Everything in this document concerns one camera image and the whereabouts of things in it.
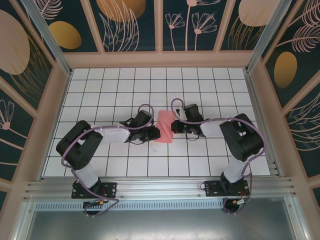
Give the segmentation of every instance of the white grid floor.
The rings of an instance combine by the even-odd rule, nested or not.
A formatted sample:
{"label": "white grid floor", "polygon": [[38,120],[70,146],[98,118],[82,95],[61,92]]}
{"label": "white grid floor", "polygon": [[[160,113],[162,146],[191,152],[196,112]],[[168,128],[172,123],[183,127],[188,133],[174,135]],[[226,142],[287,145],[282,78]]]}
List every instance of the white grid floor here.
{"label": "white grid floor", "polygon": [[[118,125],[119,121],[135,117],[138,107],[145,103],[153,106],[157,121],[158,111],[170,110],[174,98],[181,98],[186,105],[197,104],[205,119],[245,113],[257,126],[241,68],[77,68],[43,176],[72,176],[60,164],[56,146],[77,121],[86,120],[96,126]],[[91,164],[100,177],[220,176],[230,155],[223,138],[191,141],[184,134],[175,134],[171,144],[100,145]],[[270,175],[265,156],[253,161],[250,167],[254,176]]]}

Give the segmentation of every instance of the pink towel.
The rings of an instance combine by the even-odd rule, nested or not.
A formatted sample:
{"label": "pink towel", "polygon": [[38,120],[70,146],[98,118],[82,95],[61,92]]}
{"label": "pink towel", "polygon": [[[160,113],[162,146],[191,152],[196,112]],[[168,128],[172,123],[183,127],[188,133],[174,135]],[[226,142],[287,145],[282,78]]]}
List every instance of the pink towel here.
{"label": "pink towel", "polygon": [[174,132],[171,131],[171,124],[176,120],[172,111],[160,110],[156,127],[160,130],[160,138],[154,140],[158,143],[171,144],[174,139]]}

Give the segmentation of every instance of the pink cloth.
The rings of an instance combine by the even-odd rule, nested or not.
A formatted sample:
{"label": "pink cloth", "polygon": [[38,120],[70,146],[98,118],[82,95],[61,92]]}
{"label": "pink cloth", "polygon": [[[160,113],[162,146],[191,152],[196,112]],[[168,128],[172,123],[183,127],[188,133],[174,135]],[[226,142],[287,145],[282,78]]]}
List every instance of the pink cloth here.
{"label": "pink cloth", "polygon": [[174,139],[174,132],[171,131],[171,124],[176,120],[172,111],[160,110],[156,127],[160,130],[160,138],[154,140],[158,143],[171,144]]}

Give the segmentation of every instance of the flower drawing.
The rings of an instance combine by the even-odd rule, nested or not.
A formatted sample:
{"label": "flower drawing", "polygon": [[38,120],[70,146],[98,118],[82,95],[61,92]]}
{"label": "flower drawing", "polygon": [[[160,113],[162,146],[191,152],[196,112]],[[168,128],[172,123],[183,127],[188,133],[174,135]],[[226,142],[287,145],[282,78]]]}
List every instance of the flower drawing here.
{"label": "flower drawing", "polygon": [[186,0],[186,3],[188,4],[188,13],[186,17],[186,28],[185,28],[185,50],[186,51],[188,51],[188,26],[189,26],[189,16],[190,16],[191,7],[218,4],[219,2],[220,0]]}
{"label": "flower drawing", "polygon": [[174,14],[172,14],[172,16],[170,13],[168,13],[165,15],[165,20],[170,28],[172,47],[173,47],[173,51],[175,51],[176,49],[175,49],[174,39],[172,36],[172,29],[184,27],[185,22],[183,21],[181,13],[179,13],[179,14],[174,13]]}
{"label": "flower drawing", "polygon": [[217,30],[217,25],[214,25],[216,20],[214,18],[214,13],[207,14],[204,13],[199,18],[199,13],[192,14],[192,25],[195,33],[194,50],[197,50],[197,37],[199,34],[212,33]]}
{"label": "flower drawing", "polygon": [[[11,121],[12,121],[12,117],[14,114],[14,110],[15,110],[15,104],[11,101],[8,101],[8,103],[6,104],[6,102],[1,99],[0,100],[0,130],[4,130],[4,131],[11,131],[17,135],[19,135],[22,138],[27,138],[26,136],[16,132],[15,130],[11,129]],[[14,147],[16,149],[19,150],[23,150],[24,148],[21,146],[18,146],[12,142],[6,141],[2,138],[0,138],[0,142],[5,143],[11,147]]]}

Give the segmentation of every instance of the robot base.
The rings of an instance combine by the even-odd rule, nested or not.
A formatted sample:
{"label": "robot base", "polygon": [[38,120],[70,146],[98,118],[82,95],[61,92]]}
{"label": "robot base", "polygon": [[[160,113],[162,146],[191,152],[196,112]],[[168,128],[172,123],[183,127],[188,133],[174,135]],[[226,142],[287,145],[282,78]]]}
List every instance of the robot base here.
{"label": "robot base", "polygon": [[207,197],[240,197],[241,191],[243,191],[247,196],[249,195],[248,182],[246,180],[240,180],[229,189],[228,192],[224,190],[221,185],[220,180],[215,181],[205,181],[204,182],[205,195]]}
{"label": "robot base", "polygon": [[[102,182],[99,186],[99,190],[96,194],[100,196],[105,196],[106,198],[114,199],[117,192],[116,182]],[[99,199],[99,197],[91,195],[87,192],[80,183],[75,182],[72,184],[72,199]]]}

